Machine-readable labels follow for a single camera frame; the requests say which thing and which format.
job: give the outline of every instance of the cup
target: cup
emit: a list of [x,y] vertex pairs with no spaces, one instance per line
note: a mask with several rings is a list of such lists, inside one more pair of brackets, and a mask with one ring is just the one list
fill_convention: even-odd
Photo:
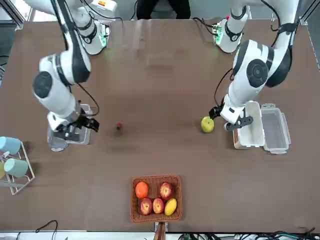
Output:
[[27,161],[20,159],[9,158],[4,163],[4,171],[16,178],[21,178],[26,175],[28,168],[29,166]]
[[17,154],[21,147],[21,141],[17,138],[2,136],[0,137],[0,150],[9,152],[11,155]]
[[6,175],[5,164],[0,161],[0,180]]

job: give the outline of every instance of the orange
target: orange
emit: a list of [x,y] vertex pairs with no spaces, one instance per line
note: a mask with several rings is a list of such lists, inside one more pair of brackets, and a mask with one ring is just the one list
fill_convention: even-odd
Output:
[[148,185],[141,181],[135,186],[135,195],[138,199],[143,199],[148,196]]

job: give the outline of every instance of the person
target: person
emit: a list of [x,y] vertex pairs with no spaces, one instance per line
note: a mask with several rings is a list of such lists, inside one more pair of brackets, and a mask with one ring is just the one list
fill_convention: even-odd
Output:
[[[159,0],[137,0],[137,19],[151,19],[151,13]],[[189,0],[165,0],[168,1],[176,13],[176,19],[189,19],[191,16]]]

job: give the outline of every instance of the fruit basket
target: fruit basket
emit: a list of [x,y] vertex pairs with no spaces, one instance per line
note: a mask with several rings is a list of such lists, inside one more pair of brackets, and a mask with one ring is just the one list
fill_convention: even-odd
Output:
[[[171,216],[164,213],[142,215],[140,211],[141,199],[137,198],[135,187],[139,182],[145,182],[148,185],[148,198],[154,200],[160,197],[160,186],[162,183],[170,183],[173,188],[172,197],[177,201],[175,212]],[[140,176],[132,180],[131,186],[131,220],[134,223],[144,222],[170,222],[180,220],[182,217],[182,195],[181,195],[181,179],[178,175],[168,174],[159,176]]]

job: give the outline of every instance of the green apple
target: green apple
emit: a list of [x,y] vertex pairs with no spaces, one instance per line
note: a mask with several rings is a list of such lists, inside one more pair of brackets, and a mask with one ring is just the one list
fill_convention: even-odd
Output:
[[209,117],[205,116],[201,120],[201,128],[204,133],[211,133],[215,127],[215,122]]

